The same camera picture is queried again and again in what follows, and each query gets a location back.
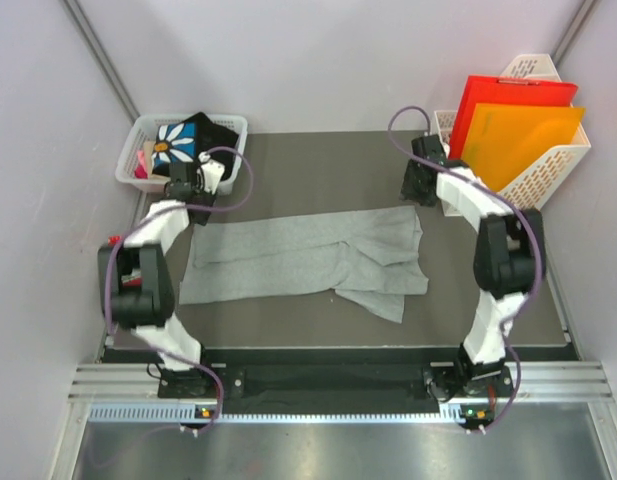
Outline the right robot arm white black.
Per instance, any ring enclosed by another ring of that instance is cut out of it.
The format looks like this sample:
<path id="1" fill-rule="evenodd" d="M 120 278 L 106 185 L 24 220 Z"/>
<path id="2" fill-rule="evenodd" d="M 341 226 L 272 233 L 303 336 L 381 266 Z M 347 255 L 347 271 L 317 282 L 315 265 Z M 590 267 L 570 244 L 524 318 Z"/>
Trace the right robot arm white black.
<path id="1" fill-rule="evenodd" d="M 543 218 L 535 208 L 513 208 L 465 163 L 448 160 L 439 136 L 419 136 L 411 149 L 401 198 L 426 207 L 448 204 L 477 234 L 473 324 L 453 367 L 435 373 L 430 384 L 446 401 L 458 393 L 475 396 L 500 379 L 514 317 L 545 278 Z"/>

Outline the grey t shirt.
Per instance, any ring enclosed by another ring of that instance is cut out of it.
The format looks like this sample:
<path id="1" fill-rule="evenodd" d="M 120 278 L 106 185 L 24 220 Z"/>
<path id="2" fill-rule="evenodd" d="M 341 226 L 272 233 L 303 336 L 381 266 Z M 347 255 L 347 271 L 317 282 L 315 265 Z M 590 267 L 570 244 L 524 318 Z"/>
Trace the grey t shirt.
<path id="1" fill-rule="evenodd" d="M 423 295 L 421 223 L 412 207 L 290 216 L 195 228 L 180 304 L 334 291 L 399 323 Z"/>

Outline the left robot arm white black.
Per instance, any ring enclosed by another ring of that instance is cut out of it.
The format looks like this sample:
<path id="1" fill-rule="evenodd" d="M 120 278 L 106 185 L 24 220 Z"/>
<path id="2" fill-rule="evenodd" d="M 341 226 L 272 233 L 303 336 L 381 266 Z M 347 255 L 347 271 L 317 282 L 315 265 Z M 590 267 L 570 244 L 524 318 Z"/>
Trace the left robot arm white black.
<path id="1" fill-rule="evenodd" d="M 202 364 L 204 346 L 175 313 L 166 253 L 192 222 L 207 222 L 208 211 L 185 207 L 212 207 L 224 170 L 207 154 L 193 163 L 172 163 L 163 198 L 151 204 L 139 228 L 111 237 L 97 253 L 102 311 L 112 325 L 157 351 L 163 398 L 204 397 L 215 390 L 215 374 Z"/>

